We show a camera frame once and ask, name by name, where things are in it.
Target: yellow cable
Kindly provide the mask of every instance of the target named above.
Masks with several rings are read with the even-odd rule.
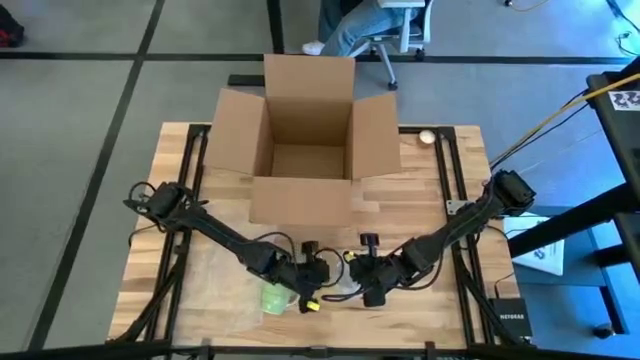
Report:
[[[541,2],[539,2],[536,5],[533,5],[532,7],[524,8],[524,9],[517,8],[517,7],[513,6],[513,4],[509,5],[509,7],[512,8],[514,11],[527,12],[527,11],[531,11],[531,10],[533,10],[533,9],[539,7],[539,6],[542,6],[542,5],[544,5],[544,4],[548,3],[548,2],[549,2],[549,0],[542,0]]]
[[[527,141],[527,139],[533,135],[535,135],[537,132],[539,132],[543,127],[547,126],[547,124],[549,124],[551,121],[553,121],[553,119],[555,119],[556,117],[558,117],[560,114],[562,114],[563,112],[567,111],[568,109],[571,109],[572,107],[580,104],[583,101],[587,101],[589,99],[592,99],[598,95],[601,95],[607,91],[613,90],[619,86],[622,86],[624,84],[630,83],[632,81],[635,80],[640,80],[640,74],[635,74],[635,75],[631,75],[627,78],[624,78],[618,82],[615,82],[611,85],[605,86],[602,89],[598,89],[596,91],[590,92],[584,96],[581,96],[575,100],[573,100],[572,102],[568,103],[567,105],[563,106],[562,108],[560,108],[560,110],[556,111],[555,113],[553,113],[551,116],[549,116],[548,118],[546,118],[544,121],[542,121],[540,124],[538,124],[536,127],[534,127],[533,129],[529,130],[529,132],[527,132],[523,137],[520,138],[520,140],[518,140],[514,145],[512,145],[509,149],[507,149],[505,152],[503,152],[502,154],[500,154],[497,158],[495,158],[494,160],[491,161],[491,163],[495,163],[497,161],[500,161],[500,159],[502,159],[505,155],[509,154],[511,151],[513,151],[514,149],[520,147],[520,145],[522,145],[525,141]]]

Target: white sneaker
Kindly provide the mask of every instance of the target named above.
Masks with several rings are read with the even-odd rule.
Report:
[[[302,52],[307,55],[318,56],[322,52],[323,48],[324,44],[316,40],[302,45]]]

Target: butcher block tabletop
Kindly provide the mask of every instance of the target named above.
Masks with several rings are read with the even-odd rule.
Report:
[[[189,125],[163,124],[148,178],[151,184],[177,180]],[[454,128],[469,199],[475,200],[482,193],[483,181],[490,177],[480,128]],[[321,247],[332,247],[342,253],[362,250],[358,234],[375,232],[380,235],[379,252],[388,252],[446,222],[434,146],[420,143],[416,134],[400,137],[402,172],[354,181],[353,223],[348,228],[251,224],[248,216],[252,179],[230,171],[205,167],[199,198],[210,201],[205,205],[210,214],[247,238],[278,230],[294,238],[298,251],[302,242],[316,240]],[[198,146],[192,163],[196,161]],[[450,188],[456,198],[448,147],[444,148]],[[187,185],[192,183],[193,174],[191,171]],[[136,228],[149,224],[141,218]],[[502,228],[499,221],[491,224]],[[155,228],[133,237],[110,338],[122,334],[151,298],[164,239],[165,235]],[[290,250],[282,240],[275,239],[278,245]],[[485,288],[493,296],[494,283],[513,272],[503,235],[495,229],[484,230],[478,253]],[[323,254],[335,276],[339,264],[332,256],[335,257]],[[300,314],[297,305],[293,305],[280,316],[260,311],[262,281],[248,274],[232,254],[204,235],[194,232],[187,261],[173,333],[176,346],[197,346],[207,341],[216,346],[423,349],[425,342],[432,341],[438,349],[466,348],[450,251],[445,253],[442,272],[432,287],[423,291],[392,291],[383,307],[364,308],[361,298],[356,297],[343,303],[321,302],[317,313]],[[501,281],[499,288],[502,297],[519,296],[513,276]],[[328,288],[321,293],[338,290]],[[476,338],[481,339],[478,307],[469,298]],[[164,334],[168,303],[169,296],[161,310],[158,337]]]

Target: cardboard box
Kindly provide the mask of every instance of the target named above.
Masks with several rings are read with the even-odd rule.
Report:
[[[395,95],[354,101],[352,58],[264,67],[266,98],[221,90],[206,164],[255,176],[251,222],[349,225],[351,181],[400,171]]]

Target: white ball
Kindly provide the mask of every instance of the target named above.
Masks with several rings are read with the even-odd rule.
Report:
[[[425,144],[433,144],[436,141],[436,134],[431,130],[422,130],[420,131],[420,141]]]

